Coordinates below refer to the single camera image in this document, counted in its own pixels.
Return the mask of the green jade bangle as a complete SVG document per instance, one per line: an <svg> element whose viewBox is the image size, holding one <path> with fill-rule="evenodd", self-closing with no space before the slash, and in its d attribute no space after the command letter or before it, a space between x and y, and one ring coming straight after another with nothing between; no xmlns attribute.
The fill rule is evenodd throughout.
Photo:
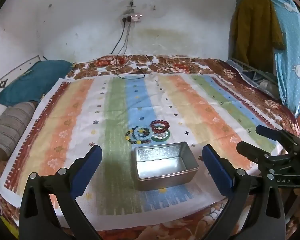
<svg viewBox="0 0 300 240"><path fill-rule="evenodd" d="M169 137L170 137L170 131L166 130L164 132L154 133L151 139L156 142L165 142L169 139Z"/></svg>

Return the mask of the blue rabbit print cloth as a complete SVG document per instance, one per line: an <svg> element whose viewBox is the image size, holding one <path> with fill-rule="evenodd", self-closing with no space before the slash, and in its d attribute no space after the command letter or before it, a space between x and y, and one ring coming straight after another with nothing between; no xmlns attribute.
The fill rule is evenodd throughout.
<svg viewBox="0 0 300 240"><path fill-rule="evenodd" d="M285 47L274 53L280 99L297 116L300 112L300 12L293 0L271 1Z"/></svg>

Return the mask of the grey striped folded blanket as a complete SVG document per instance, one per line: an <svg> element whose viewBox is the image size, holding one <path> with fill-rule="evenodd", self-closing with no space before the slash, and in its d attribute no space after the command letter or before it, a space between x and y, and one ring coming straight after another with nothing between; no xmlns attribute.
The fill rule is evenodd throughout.
<svg viewBox="0 0 300 240"><path fill-rule="evenodd" d="M7 161L30 123L38 102L21 102L0 116L0 160Z"/></svg>

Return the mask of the mustard brown hanging garment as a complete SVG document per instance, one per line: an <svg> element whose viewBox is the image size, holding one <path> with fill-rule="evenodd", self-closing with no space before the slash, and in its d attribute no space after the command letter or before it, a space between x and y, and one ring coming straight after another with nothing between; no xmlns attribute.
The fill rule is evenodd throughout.
<svg viewBox="0 0 300 240"><path fill-rule="evenodd" d="M283 35L271 0L241 0L231 25L232 57L271 72L274 50L284 50Z"/></svg>

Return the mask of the silver metal tin box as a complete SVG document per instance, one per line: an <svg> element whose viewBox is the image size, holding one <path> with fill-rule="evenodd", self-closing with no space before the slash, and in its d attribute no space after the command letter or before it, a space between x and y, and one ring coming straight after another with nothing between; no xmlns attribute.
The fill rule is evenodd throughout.
<svg viewBox="0 0 300 240"><path fill-rule="evenodd" d="M137 147L132 153L132 163L139 191L189 183L199 169L186 142Z"/></svg>

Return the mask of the striped colourful cloth mat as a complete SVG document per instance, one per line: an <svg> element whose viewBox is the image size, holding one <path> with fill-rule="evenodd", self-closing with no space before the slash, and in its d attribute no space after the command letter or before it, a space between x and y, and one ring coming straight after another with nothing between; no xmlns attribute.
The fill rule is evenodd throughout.
<svg viewBox="0 0 300 240"><path fill-rule="evenodd" d="M213 74L150 74L60 79L38 105L0 178L0 194L21 205L28 176L70 167L94 146L102 161L77 202L97 230L168 222L221 199L199 161L210 144L235 168L255 172L256 165L237 153L241 141L273 155L282 147L258 135L258 125L276 126L248 95ZM165 142L151 139L170 131ZM137 147L186 142L199 169L186 184L139 191L132 153Z"/></svg>

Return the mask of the teal pillow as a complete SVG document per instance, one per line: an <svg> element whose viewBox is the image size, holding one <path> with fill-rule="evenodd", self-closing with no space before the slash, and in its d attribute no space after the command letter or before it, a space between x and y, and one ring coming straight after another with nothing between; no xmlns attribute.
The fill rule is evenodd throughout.
<svg viewBox="0 0 300 240"><path fill-rule="evenodd" d="M72 63L64 60L38 61L0 92L0 104L14 106L21 102L40 101L55 83L64 78Z"/></svg>

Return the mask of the wall power strip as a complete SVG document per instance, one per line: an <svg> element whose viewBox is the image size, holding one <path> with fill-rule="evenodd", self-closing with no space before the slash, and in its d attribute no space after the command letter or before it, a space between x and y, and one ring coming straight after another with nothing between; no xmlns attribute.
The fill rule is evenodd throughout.
<svg viewBox="0 0 300 240"><path fill-rule="evenodd" d="M143 14L137 14L137 13L133 13L133 14L124 14L122 15L122 22L124 24L127 23L138 23L142 20L143 18Z"/></svg>

